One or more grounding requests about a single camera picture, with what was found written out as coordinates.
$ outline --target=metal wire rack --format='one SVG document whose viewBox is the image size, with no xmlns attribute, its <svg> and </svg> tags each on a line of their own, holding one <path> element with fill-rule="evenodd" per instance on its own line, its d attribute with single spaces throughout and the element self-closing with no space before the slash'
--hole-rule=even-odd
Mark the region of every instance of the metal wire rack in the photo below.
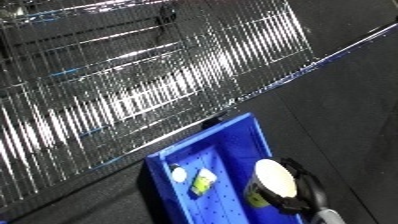
<svg viewBox="0 0 398 224">
<path fill-rule="evenodd" d="M 4 0 L 0 37 L 0 211 L 325 62 L 286 0 Z"/>
</svg>

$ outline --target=blue bin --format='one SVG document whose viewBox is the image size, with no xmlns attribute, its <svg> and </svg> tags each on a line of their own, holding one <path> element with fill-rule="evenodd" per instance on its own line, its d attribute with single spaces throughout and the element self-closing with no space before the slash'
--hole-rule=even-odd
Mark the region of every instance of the blue bin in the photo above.
<svg viewBox="0 0 398 224">
<path fill-rule="evenodd" d="M 280 214 L 272 206 L 250 207 L 243 191 L 256 161 L 271 152 L 252 114 L 215 125 L 147 157 L 146 161 L 167 212 L 176 224 L 302 224 L 298 215 Z M 183 183 L 171 178 L 169 165 L 188 173 Z M 201 197 L 190 191 L 198 171 L 217 175 Z"/>
</svg>

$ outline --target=white bottle cap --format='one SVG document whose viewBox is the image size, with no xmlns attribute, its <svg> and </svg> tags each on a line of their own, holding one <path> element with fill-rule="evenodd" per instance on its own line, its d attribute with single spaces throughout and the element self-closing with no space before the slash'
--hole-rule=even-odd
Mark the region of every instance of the white bottle cap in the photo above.
<svg viewBox="0 0 398 224">
<path fill-rule="evenodd" d="M 188 174 L 183 168 L 176 167 L 171 171 L 171 177 L 175 182 L 182 183 L 187 179 Z"/>
</svg>

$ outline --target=black mat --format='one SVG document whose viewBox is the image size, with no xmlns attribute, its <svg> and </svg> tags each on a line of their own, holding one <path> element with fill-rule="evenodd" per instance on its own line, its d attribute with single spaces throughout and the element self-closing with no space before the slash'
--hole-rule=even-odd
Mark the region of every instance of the black mat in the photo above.
<svg viewBox="0 0 398 224">
<path fill-rule="evenodd" d="M 392 1 L 290 1 L 318 57 L 394 19 Z M 398 35 L 241 105 L 277 156 L 317 174 L 347 223 L 397 223 Z M 167 223 L 133 165 L 15 223 Z"/>
</svg>

